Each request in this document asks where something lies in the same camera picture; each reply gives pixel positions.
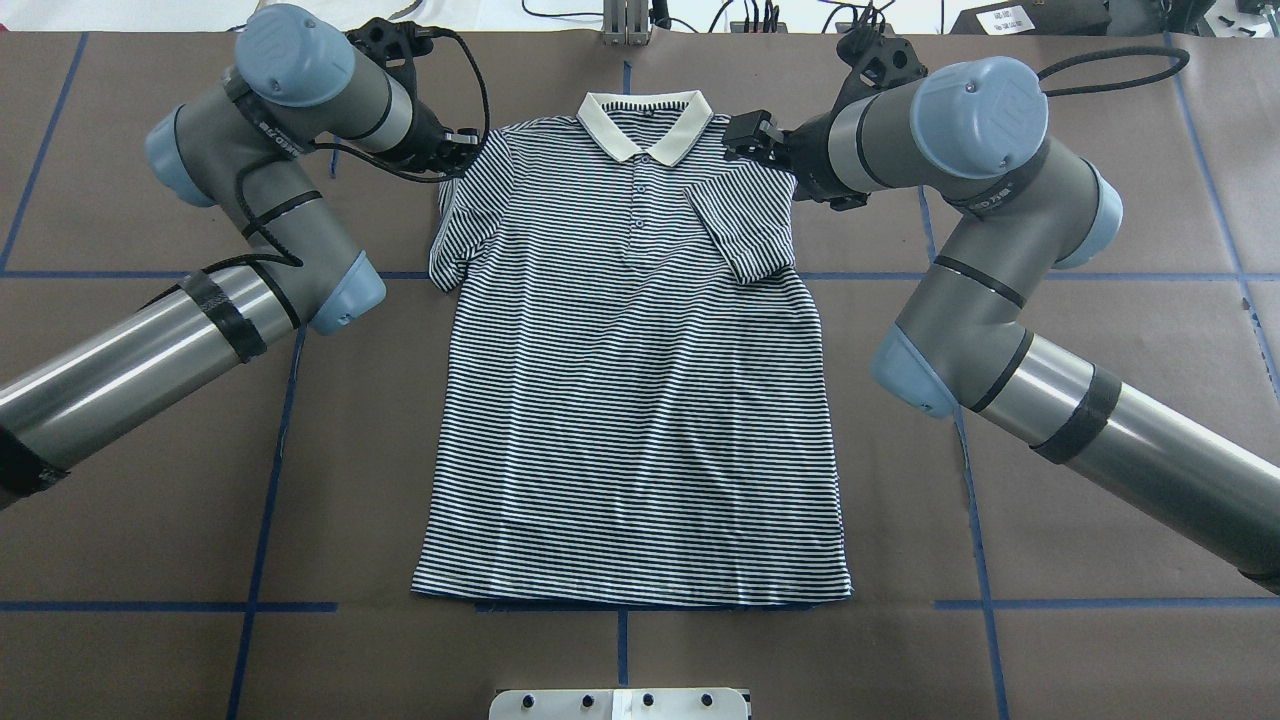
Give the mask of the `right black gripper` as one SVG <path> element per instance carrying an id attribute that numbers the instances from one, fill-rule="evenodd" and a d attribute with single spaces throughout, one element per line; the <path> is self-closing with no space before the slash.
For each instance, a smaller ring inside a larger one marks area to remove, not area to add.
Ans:
<path id="1" fill-rule="evenodd" d="M 869 193 L 847 187 L 836 174 L 829 156 L 829 132 L 835 115 L 813 117 L 787 135 L 771 111 L 749 111 L 730 118 L 722 135 L 723 158 L 750 160 L 795 178 L 795 202 L 824 204 L 835 211 L 864 208 Z"/>

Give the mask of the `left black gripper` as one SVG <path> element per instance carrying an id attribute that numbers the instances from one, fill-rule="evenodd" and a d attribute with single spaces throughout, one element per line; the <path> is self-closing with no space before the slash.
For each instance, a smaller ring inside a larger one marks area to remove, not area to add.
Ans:
<path id="1" fill-rule="evenodd" d="M 483 150 L 477 128 L 451 129 L 421 101 L 412 101 L 410 128 L 396 145 L 396 170 L 408 176 L 461 177 Z"/>

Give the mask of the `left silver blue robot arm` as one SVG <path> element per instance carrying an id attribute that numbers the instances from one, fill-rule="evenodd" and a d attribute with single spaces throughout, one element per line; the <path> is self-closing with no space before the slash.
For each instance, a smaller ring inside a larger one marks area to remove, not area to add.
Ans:
<path id="1" fill-rule="evenodd" d="M 348 152 L 397 178 L 461 177 L 488 128 L 453 129 L 419 97 L 416 60 L 444 27 L 374 18 L 338 29 L 302 6 L 256 10 L 220 82 L 147 135 L 157 181 L 220 208 L 248 252 L 186 274 L 125 320 L 3 387 L 3 505 L 70 469 L 307 327 L 333 334 L 387 287 L 300 165 Z"/>

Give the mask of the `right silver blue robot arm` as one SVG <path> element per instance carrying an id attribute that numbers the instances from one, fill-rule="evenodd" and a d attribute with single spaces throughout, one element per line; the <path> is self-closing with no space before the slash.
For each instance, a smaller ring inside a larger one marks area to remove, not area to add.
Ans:
<path id="1" fill-rule="evenodd" d="M 1010 56 L 925 69 L 892 41 L 849 61 L 833 106 L 796 129 L 765 110 L 730 119 L 727 158 L 790 173 L 794 199 L 837 211 L 927 186 L 961 214 L 876 351 L 876 380 L 931 415 L 968 409 L 1277 592 L 1277 468 L 1111 372 L 1025 328 L 1052 269 L 1115 238 L 1123 201 L 1096 165 L 1048 132 L 1048 77 L 1175 47 L 1085 53 L 1033 70 Z"/>

